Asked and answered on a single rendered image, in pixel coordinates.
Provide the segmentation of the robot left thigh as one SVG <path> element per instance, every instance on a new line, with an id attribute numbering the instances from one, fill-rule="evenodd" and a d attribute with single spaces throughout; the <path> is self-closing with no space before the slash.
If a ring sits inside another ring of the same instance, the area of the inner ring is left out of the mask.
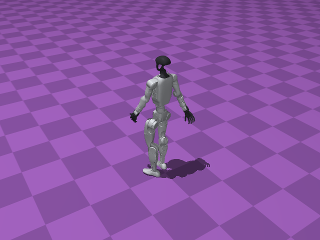
<path id="1" fill-rule="evenodd" d="M 159 125 L 158 121 L 159 119 L 156 116 L 154 116 L 153 118 L 148 118 L 144 126 L 144 138 L 145 138 L 147 147 L 148 149 L 150 149 L 150 147 L 155 147 L 157 150 L 156 152 L 158 152 L 160 148 L 157 143 L 154 143 L 155 129 Z"/>

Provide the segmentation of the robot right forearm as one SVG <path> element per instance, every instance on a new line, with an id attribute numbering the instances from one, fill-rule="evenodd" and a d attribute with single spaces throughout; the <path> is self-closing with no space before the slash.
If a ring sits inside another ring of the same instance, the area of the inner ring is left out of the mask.
<path id="1" fill-rule="evenodd" d="M 184 101 L 184 97 L 183 97 L 183 94 L 181 93 L 181 95 L 177 96 L 177 100 L 179 102 L 179 105 L 180 107 L 182 108 L 183 111 L 187 111 L 187 108 L 186 108 L 186 103 Z"/>

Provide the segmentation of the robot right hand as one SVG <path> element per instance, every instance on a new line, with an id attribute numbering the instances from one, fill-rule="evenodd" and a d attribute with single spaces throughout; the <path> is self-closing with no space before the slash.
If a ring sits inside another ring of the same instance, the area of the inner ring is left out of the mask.
<path id="1" fill-rule="evenodd" d="M 188 124 L 192 124 L 195 121 L 195 117 L 193 114 L 189 111 L 189 108 L 186 106 L 186 111 L 183 111 L 185 113 L 185 122 L 186 122 L 186 117 L 188 119 Z"/>

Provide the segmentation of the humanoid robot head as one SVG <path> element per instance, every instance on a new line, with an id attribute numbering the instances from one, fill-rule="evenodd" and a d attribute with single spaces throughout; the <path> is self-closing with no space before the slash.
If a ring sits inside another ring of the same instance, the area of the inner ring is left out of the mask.
<path id="1" fill-rule="evenodd" d="M 171 64 L 171 60 L 167 56 L 161 55 L 155 59 L 155 62 L 156 69 L 160 71 L 160 76 L 158 76 L 163 79 L 170 77 L 170 75 L 167 74 L 166 69 L 164 69 L 164 66 Z M 162 65 L 160 69 L 158 68 L 159 65 Z"/>

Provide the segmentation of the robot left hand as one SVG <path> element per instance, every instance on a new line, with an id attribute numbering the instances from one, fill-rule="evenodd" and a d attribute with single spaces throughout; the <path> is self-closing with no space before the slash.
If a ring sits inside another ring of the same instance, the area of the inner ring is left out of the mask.
<path id="1" fill-rule="evenodd" d="M 135 110 L 134 110 L 134 111 L 135 111 Z M 131 120 L 136 123 L 136 122 L 137 122 L 137 121 L 136 121 L 136 120 L 137 120 L 137 116 L 138 116 L 139 114 L 140 114 L 140 113 L 138 113 L 137 115 L 135 115 L 134 112 L 133 112 L 133 113 L 130 113 L 130 115 L 131 115 L 131 116 L 130 116 Z"/>

